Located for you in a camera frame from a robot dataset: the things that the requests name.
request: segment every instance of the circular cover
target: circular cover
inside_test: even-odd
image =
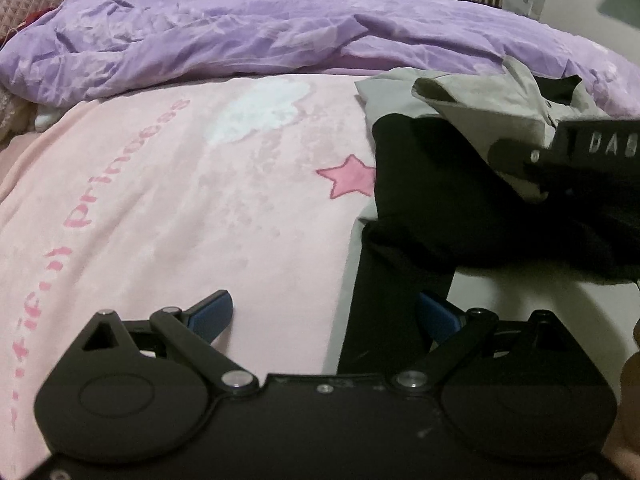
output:
[[[199,376],[162,359],[94,355],[41,388],[36,420],[52,451],[78,460],[127,463],[179,446],[208,403]]]
[[[560,370],[535,357],[483,359],[444,386],[442,406],[484,452],[526,462],[567,458],[602,444],[616,404],[606,383]]]

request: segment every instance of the pink bed sheet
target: pink bed sheet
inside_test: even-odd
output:
[[[374,157],[354,81],[235,78],[82,103],[0,185],[0,474],[48,456],[34,396],[97,310],[145,319],[226,288],[221,348],[320,373]]]
[[[35,132],[31,132],[15,136],[7,146],[0,148],[0,185],[14,164],[20,159],[20,156],[38,138],[38,135]]]

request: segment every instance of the mattress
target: mattress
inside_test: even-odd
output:
[[[34,396],[97,310],[146,319],[225,288],[236,311],[216,348],[260,380],[335,372],[350,240],[373,192],[358,79],[241,77],[82,103],[18,155],[0,184],[6,480],[49,455]],[[634,285],[461,269],[449,300],[503,319],[554,311],[614,387],[634,352]]]

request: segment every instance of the triangular hole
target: triangular hole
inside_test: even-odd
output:
[[[82,350],[104,350],[107,348],[115,348],[116,346],[118,346],[118,342],[113,334],[113,330],[111,330],[111,325],[108,323],[100,323]]]

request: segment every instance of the black device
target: black device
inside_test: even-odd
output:
[[[623,479],[599,453],[616,399],[551,312],[422,294],[438,346],[407,370],[260,386],[209,345],[231,309],[95,314],[36,396],[52,457],[29,480]]]
[[[624,200],[640,193],[639,135],[638,119],[560,121],[549,149],[501,139],[491,146],[488,162],[542,191]]]

